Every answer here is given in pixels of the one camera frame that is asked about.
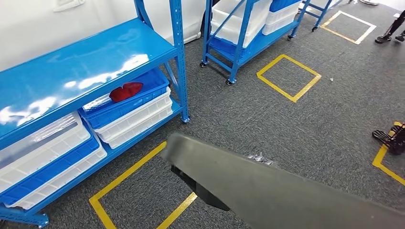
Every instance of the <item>shelf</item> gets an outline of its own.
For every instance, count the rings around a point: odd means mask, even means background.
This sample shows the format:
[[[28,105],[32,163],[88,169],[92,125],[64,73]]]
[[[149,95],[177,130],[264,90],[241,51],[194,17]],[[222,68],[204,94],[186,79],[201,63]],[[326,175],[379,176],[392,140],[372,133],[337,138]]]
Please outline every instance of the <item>shelf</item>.
[[[264,49],[272,45],[274,42],[279,40],[282,36],[286,35],[290,30],[294,29],[295,27],[298,26],[298,21],[294,21],[293,23],[284,26],[283,28],[269,34],[269,35],[263,35],[260,34],[257,36],[251,43],[249,47],[248,53],[246,53],[243,57],[239,58],[238,60],[238,65],[242,66],[249,60],[251,60],[253,57],[261,53]],[[225,57],[227,60],[234,62],[235,55],[234,53],[228,53],[222,50],[218,50],[214,47],[210,47],[211,49],[215,50],[217,53],[221,54],[223,57]]]
[[[120,145],[119,147],[117,147],[115,149],[111,149],[108,146],[108,144],[106,144],[104,142],[101,142],[101,145],[103,146],[103,148],[107,152],[107,156],[105,158],[103,158],[100,162],[98,162],[97,164],[92,166],[90,169],[88,169],[87,171],[85,171],[84,173],[82,173],[81,175],[76,177],[71,182],[67,183],[64,187],[62,187],[61,189],[59,189],[55,193],[51,194],[49,197],[44,199],[41,203],[39,203],[38,205],[36,205],[33,208],[29,209],[27,211],[27,213],[36,213],[36,212],[38,212],[39,210],[44,208],[46,205],[50,204],[52,201],[59,198],[65,192],[67,192],[68,190],[70,190],[71,188],[73,188],[74,186],[76,186],[77,184],[82,182],[84,179],[89,177],[91,174],[93,174],[94,172],[99,170],[101,167],[108,164],[110,161],[112,161],[114,158],[116,158],[117,156],[122,154],[124,151],[131,148],[133,145],[135,145],[140,140],[142,140],[143,138],[148,136],[150,133],[152,133],[153,131],[155,131],[156,129],[158,129],[159,127],[161,127],[162,125],[164,125],[168,121],[170,121],[172,118],[177,116],[181,112],[182,108],[180,107],[180,105],[173,98],[171,98],[171,100],[173,101],[173,104],[171,105],[171,110],[173,111],[173,113],[170,116],[166,117],[165,119],[163,119],[162,121],[160,121],[156,125],[152,126],[148,130],[140,133],[139,135],[135,136],[131,140],[127,141],[126,143]]]
[[[136,18],[0,72],[0,149],[177,53]]]

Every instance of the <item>gray carpet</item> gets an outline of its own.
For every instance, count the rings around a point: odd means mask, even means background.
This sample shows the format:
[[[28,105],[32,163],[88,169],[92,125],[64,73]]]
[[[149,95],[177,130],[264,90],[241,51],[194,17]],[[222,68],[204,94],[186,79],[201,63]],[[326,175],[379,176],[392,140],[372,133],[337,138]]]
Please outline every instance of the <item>gray carpet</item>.
[[[282,169],[405,211],[405,187],[371,164],[380,147],[371,132],[389,129],[394,120],[404,121],[405,44],[377,45],[373,41],[393,22],[396,11],[383,5],[342,5],[325,19],[337,10],[377,28],[356,45],[323,29],[311,33],[315,19],[306,16],[296,38],[277,41],[243,66],[233,86],[225,85],[221,74],[227,73],[217,65],[198,66],[201,39],[187,44],[191,121],[171,120],[49,205],[44,209],[51,221],[47,228],[103,228],[88,199],[175,131],[244,155],[262,152]],[[330,28],[353,38],[366,29],[347,18],[338,18]],[[256,77],[257,71],[280,54],[322,75],[297,103]],[[290,67],[294,66],[283,61],[265,77],[293,94],[310,76],[297,68],[287,71]],[[405,177],[404,162],[403,156],[390,154],[383,160],[401,177]],[[100,202],[117,228],[154,229],[190,192],[157,156]],[[9,224],[6,228],[33,227]],[[222,212],[197,199],[170,228],[248,226],[232,212]]]

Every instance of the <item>white plastic bin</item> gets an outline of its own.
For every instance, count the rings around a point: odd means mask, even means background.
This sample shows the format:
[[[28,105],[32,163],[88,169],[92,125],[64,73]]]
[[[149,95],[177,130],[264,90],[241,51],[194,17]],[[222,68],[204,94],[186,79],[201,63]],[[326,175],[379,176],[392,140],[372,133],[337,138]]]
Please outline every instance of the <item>white plastic bin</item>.
[[[150,117],[153,113],[160,110],[162,107],[170,105],[170,93],[170,88],[167,87],[166,93],[156,97],[155,99],[131,111],[125,116],[107,124],[106,126],[95,129],[94,131],[104,142],[107,142],[109,139],[117,136],[119,133],[125,132],[127,129],[130,129],[139,120]]]
[[[105,143],[108,143],[112,149],[117,148],[126,141],[132,139],[133,137],[137,136],[138,134],[142,133],[143,131],[147,130],[148,128],[152,127],[153,125],[171,115],[173,113],[173,111],[171,110],[171,104],[172,101],[170,100],[167,105],[161,107],[156,112],[144,117],[141,120],[136,120],[136,122],[134,122],[134,124],[125,131],[111,136],[109,139],[102,140]]]
[[[295,18],[295,14],[292,14],[292,15],[290,15],[290,16],[288,16],[288,17],[286,17],[286,18],[284,18],[284,19],[282,19],[280,21],[277,21],[274,24],[265,25],[265,27],[262,30],[263,35],[269,35],[269,34],[275,32],[275,31],[283,28],[284,26],[292,23],[294,21],[294,18]]]
[[[73,112],[0,151],[0,193],[90,138]]]
[[[213,18],[211,20],[211,34],[216,32],[219,26],[225,21],[232,10],[238,5],[241,0],[221,0],[213,6]],[[249,23],[246,29],[243,48],[246,48],[254,37],[263,28],[267,15],[269,13],[270,4],[273,0],[260,0],[253,5],[250,13]],[[235,11],[235,13],[225,23],[223,28],[217,33],[217,38],[222,38],[233,44],[238,43],[239,33],[242,26],[243,14],[245,12],[246,1]]]
[[[292,23],[298,12],[299,4],[300,2],[294,3],[277,12],[270,11],[266,19],[266,24],[262,30],[262,34],[269,35]]]
[[[272,25],[285,18],[290,18],[292,15],[296,15],[298,13],[300,3],[301,2],[294,3],[290,6],[278,10],[277,12],[270,11],[266,19],[266,25]]]
[[[52,193],[62,188],[65,184],[72,181],[75,177],[79,176],[90,167],[95,165],[101,159],[107,156],[107,152],[100,145],[100,147],[93,151],[82,160],[70,166],[67,170],[55,176],[47,183],[43,184],[30,194],[24,196],[22,199],[7,207],[22,207],[23,209],[30,209],[36,204],[50,196]]]

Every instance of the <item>wheeled cart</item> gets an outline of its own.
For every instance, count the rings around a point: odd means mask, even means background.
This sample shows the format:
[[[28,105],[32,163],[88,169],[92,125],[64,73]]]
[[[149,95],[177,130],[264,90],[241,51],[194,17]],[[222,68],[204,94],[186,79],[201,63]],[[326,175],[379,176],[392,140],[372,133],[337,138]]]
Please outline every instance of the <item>wheeled cart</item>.
[[[334,0],[328,0],[328,2],[326,3],[326,6],[324,8],[314,5],[312,3],[309,4],[310,7],[321,11],[320,15],[317,15],[313,12],[309,12],[307,10],[302,9],[302,11],[306,12],[307,14],[311,15],[312,17],[317,18],[317,22],[315,23],[314,27],[312,28],[312,31],[314,32],[316,29],[318,29],[320,22],[322,21],[323,17],[325,16],[325,14],[332,8],[334,8],[335,6],[337,6],[338,4],[340,4],[343,0],[337,0],[335,3],[332,4]]]
[[[221,67],[226,69],[228,72],[230,72],[229,78],[226,80],[227,85],[232,85],[236,83],[236,73],[238,69],[247,63],[249,60],[257,56],[259,53],[261,53],[263,50],[265,50],[267,47],[275,43],[277,40],[280,38],[284,37],[286,34],[290,33],[290,35],[287,36],[288,40],[291,40],[293,37],[295,37],[297,28],[302,20],[302,17],[304,16],[305,9],[309,5],[310,0],[306,1],[304,4],[304,10],[300,13],[298,18],[294,20],[292,23],[289,23],[288,25],[282,27],[281,29],[278,29],[275,32],[270,33],[269,35],[264,35],[263,33],[259,33],[248,45],[248,48],[245,49],[244,46],[244,41],[245,41],[245,36],[246,36],[246,29],[248,27],[248,22],[249,18],[251,16],[251,11],[253,8],[253,5],[255,2],[258,2],[259,0],[241,0],[238,5],[229,13],[229,15],[226,17],[226,19],[223,21],[221,25],[216,28],[216,31],[211,34],[211,17],[206,16],[205,17],[205,27],[204,27],[204,42],[203,42],[203,53],[202,53],[202,60],[200,63],[200,66],[203,68],[208,64],[208,60],[210,59],[211,61],[214,61],[215,63],[219,64]],[[239,33],[239,37],[237,40],[237,44],[233,46],[232,49],[224,49],[218,45],[214,45],[213,42],[215,41],[215,36],[218,32],[221,31],[221,28],[224,26],[224,24],[232,17],[232,15],[238,10],[238,8],[243,4],[246,3],[245,10],[243,13],[243,20],[242,20],[242,25]],[[212,15],[212,5],[213,5],[213,0],[207,0],[206,2],[206,8],[205,8],[205,15]],[[218,60],[216,57],[214,57],[212,54],[210,54],[210,51],[213,50],[219,55],[223,56],[227,60],[229,60],[232,63],[232,66],[229,67],[222,61]]]

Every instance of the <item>red object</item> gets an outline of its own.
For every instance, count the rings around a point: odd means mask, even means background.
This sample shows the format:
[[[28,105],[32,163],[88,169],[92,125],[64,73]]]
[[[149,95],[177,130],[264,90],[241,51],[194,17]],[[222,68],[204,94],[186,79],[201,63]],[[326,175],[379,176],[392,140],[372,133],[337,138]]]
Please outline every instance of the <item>red object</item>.
[[[126,83],[123,88],[129,90],[131,96],[136,95],[142,89],[143,83]]]
[[[121,102],[136,95],[141,89],[142,83],[126,83],[123,88],[118,87],[110,93],[110,98],[115,103]]]

